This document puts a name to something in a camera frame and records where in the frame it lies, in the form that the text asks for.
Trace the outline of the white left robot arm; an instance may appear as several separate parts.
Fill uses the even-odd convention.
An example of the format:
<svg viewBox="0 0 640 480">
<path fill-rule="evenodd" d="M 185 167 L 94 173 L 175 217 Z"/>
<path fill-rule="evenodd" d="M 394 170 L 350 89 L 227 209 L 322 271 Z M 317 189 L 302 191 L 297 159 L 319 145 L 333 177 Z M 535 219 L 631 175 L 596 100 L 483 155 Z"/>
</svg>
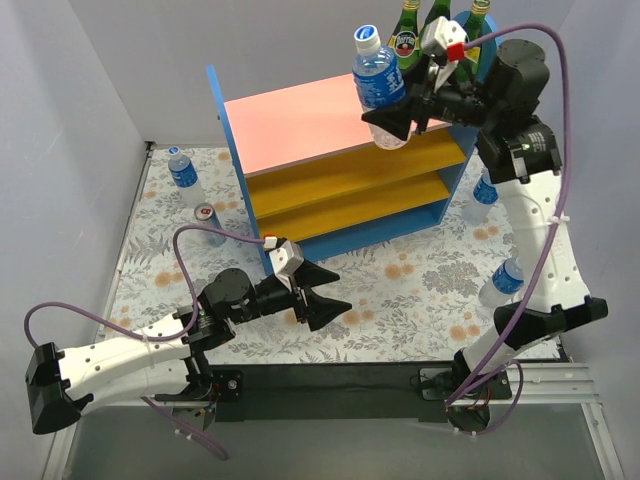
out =
<svg viewBox="0 0 640 480">
<path fill-rule="evenodd" d="M 286 310 L 311 331 L 324 328 L 352 305 L 314 289 L 339 278 L 310 261 L 287 280 L 270 275 L 259 283 L 228 268 L 204 287 L 196 305 L 125 336 L 66 349 L 53 342 L 37 346 L 25 374 L 33 433 L 63 430 L 97 408 L 137 397 L 239 401 L 243 373 L 210 365 L 207 352 L 233 340 L 234 326 Z"/>
</svg>

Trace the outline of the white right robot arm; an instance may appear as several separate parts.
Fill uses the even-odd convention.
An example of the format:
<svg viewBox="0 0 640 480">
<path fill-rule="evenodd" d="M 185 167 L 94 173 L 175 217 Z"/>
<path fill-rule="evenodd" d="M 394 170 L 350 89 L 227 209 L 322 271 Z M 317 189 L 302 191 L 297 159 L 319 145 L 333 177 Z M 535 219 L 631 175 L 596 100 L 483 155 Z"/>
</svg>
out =
<svg viewBox="0 0 640 480">
<path fill-rule="evenodd" d="M 363 120 L 398 137 L 423 131 L 431 119 L 476 128 L 478 154 L 506 209 L 524 270 L 523 297 L 497 308 L 493 327 L 429 380 L 446 391 L 453 428 L 476 436 L 496 428 L 487 405 L 490 379 L 536 344 L 605 318 L 608 305 L 590 293 L 571 245 L 564 213 L 570 143 L 536 115 L 549 79 L 544 51 L 507 40 L 483 80 L 460 83 L 454 71 L 466 50 L 459 42 L 427 47 L 403 76 L 406 96 Z"/>
</svg>

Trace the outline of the green Perrier bottle yellow label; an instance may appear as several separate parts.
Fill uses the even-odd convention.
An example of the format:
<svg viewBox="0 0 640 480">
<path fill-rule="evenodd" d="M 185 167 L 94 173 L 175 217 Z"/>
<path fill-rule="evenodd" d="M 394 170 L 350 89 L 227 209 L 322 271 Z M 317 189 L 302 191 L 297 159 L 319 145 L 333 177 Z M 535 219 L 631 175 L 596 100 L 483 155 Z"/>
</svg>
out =
<svg viewBox="0 0 640 480">
<path fill-rule="evenodd" d="M 388 41 L 401 71 L 412 67 L 419 59 L 418 10 L 420 0 L 404 0 L 401 15 Z"/>
</svg>

